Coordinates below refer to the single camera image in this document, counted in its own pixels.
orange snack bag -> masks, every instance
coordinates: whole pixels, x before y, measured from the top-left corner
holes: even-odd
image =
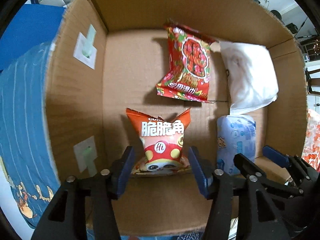
[[[156,85],[157,94],[202,103],[208,99],[210,45],[213,38],[188,26],[170,21],[168,31],[169,72]]]
[[[172,122],[129,108],[126,113],[139,134],[146,155],[135,165],[132,174],[167,175],[189,168],[189,161],[182,156],[181,150],[184,130],[190,123],[190,109]]]

blue plastic package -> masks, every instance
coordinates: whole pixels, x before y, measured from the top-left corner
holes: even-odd
[[[226,115],[218,118],[217,168],[230,175],[240,171],[233,163],[236,154],[242,153],[254,162],[256,153],[256,123],[249,115]]]

floral fabric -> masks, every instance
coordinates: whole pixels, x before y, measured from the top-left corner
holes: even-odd
[[[302,158],[320,171],[320,114],[308,109],[308,126]]]

metal screw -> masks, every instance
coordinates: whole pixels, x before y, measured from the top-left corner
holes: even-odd
[[[67,182],[74,182],[76,180],[75,176],[70,176],[67,178]]]
[[[109,175],[110,171],[108,169],[104,169],[100,172],[101,175],[106,176]]]
[[[257,181],[258,181],[258,178],[257,178],[256,176],[254,176],[254,175],[251,175],[251,176],[249,177],[249,180],[252,181],[252,182],[257,182]]]
[[[220,169],[216,169],[214,170],[214,173],[218,176],[221,176],[223,174],[223,170],[220,170]]]

snack bag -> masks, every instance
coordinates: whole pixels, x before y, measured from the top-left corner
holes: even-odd
[[[181,150],[184,130],[190,123],[190,109],[172,122],[129,108],[126,113],[146,154],[132,169],[132,174],[168,175],[189,168],[189,161]]]
[[[229,175],[240,174],[233,159],[242,153],[254,162],[256,153],[256,123],[249,115],[225,115],[217,120],[217,168]]]
[[[210,45],[214,39],[173,22],[168,31],[169,73],[156,85],[158,95],[187,101],[208,100]]]

